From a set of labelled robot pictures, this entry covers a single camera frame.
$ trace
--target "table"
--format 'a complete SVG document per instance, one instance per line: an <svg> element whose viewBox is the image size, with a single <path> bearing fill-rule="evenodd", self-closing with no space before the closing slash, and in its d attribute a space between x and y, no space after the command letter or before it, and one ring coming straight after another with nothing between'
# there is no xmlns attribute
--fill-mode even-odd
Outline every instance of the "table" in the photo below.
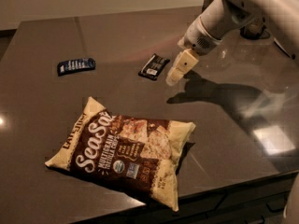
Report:
<svg viewBox="0 0 299 224"><path fill-rule="evenodd" d="M178 173L182 200L298 170L299 70L273 38L233 31L174 87L164 81L170 64L157 81L137 75L153 53L174 61L200 12L21 23L0 63L0 222L75 222L144 206L45 167L89 96L113 114L195 122ZM58 62L81 57L96 70L57 76Z"/></svg>

